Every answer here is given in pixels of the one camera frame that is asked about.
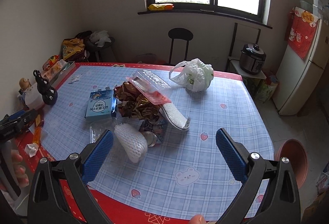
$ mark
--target bear face print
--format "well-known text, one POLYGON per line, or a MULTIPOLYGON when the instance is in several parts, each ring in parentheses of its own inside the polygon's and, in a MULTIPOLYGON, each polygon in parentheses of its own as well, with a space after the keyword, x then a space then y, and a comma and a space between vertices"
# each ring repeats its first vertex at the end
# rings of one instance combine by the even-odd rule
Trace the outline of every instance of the bear face print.
POLYGON ((175 174, 175 177, 178 185, 187 186, 196 182, 199 179, 200 174, 194 169, 194 167, 189 167, 187 171, 178 171, 175 174))

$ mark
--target black figurine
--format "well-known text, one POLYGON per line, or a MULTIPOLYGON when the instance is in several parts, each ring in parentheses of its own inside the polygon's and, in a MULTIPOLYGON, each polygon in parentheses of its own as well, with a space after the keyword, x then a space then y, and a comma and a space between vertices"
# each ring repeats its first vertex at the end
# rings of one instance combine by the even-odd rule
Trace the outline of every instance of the black figurine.
POLYGON ((42 95, 43 102, 47 105, 54 105, 58 97, 57 90, 50 85, 48 79, 41 76, 40 71, 34 70, 33 75, 37 82, 38 92, 42 95))

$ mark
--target blue plaid tablecloth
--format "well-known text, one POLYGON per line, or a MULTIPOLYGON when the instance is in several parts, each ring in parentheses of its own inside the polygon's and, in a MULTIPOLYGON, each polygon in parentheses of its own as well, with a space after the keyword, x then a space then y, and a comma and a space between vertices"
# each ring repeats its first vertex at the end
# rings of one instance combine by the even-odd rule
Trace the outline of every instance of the blue plaid tablecloth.
MULTIPOLYGON (((136 70, 80 66, 72 75, 80 80, 64 82, 58 90, 57 103, 45 110, 45 149, 56 160, 80 153, 90 143, 90 123, 84 118, 90 93, 121 85, 136 70)), ((153 214, 181 219, 203 214, 207 221, 217 220, 241 183, 234 180, 216 146, 216 131, 225 128, 249 152, 273 160, 271 138, 242 81, 215 77, 205 92, 193 93, 171 82, 168 71, 151 71, 172 86, 170 99, 186 118, 191 118, 190 129, 184 133, 169 126, 163 144, 149 148, 138 164, 131 163, 122 149, 112 149, 89 185, 153 214)), ((117 118, 136 128, 141 124, 136 119, 123 119, 119 113, 117 118)), ((255 215, 266 186, 267 181, 263 181, 246 217, 255 215)))

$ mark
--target white foam mesh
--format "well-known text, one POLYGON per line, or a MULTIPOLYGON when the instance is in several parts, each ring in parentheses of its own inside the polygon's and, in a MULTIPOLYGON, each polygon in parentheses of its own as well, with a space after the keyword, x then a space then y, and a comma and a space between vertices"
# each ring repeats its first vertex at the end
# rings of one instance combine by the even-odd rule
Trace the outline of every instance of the white foam mesh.
POLYGON ((114 134, 124 147, 130 161, 138 163, 145 156, 147 152, 146 139, 130 124, 116 125, 114 134))
POLYGON ((172 102, 163 104, 162 109, 165 111, 168 120, 172 122, 172 124, 180 129, 184 128, 187 119, 172 102))

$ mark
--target plastic bag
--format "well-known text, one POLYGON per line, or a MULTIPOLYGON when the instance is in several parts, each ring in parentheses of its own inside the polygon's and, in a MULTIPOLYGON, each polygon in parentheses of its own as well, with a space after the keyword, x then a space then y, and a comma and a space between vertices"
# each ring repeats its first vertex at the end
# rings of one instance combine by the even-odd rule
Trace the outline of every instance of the plastic bag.
POLYGON ((213 68, 210 64, 204 64, 199 59, 183 61, 177 64, 169 72, 169 79, 176 84, 186 87, 188 90, 193 92, 199 92, 206 90, 213 80, 213 68), (171 73, 179 67, 184 66, 182 72, 171 78, 171 73))
POLYGON ((264 74, 266 75, 266 80, 262 81, 262 84, 256 93, 256 99, 263 103, 267 102, 272 97, 279 84, 279 80, 271 71, 264 71, 264 74))
POLYGON ((109 37, 110 36, 107 31, 103 30, 93 32, 90 35, 89 39, 90 42, 92 42, 93 44, 97 44, 98 47, 103 47, 105 42, 111 42, 111 39, 109 37))

